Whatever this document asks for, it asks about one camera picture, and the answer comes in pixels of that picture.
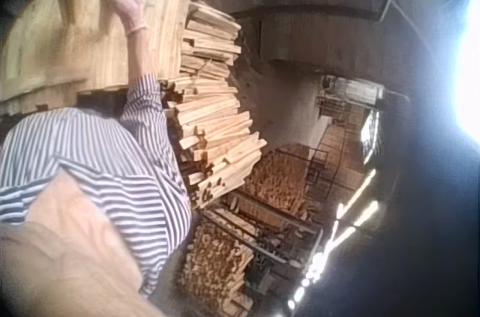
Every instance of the worker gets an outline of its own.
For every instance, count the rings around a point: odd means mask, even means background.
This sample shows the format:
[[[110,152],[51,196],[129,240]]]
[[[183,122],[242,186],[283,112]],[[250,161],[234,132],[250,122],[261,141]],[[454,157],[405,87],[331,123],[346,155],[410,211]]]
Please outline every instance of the worker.
[[[132,306],[155,290],[190,228],[144,1],[103,1],[128,47],[119,121],[87,109],[41,112],[18,123],[1,150],[2,297],[20,316],[31,308],[36,316],[137,316]]]

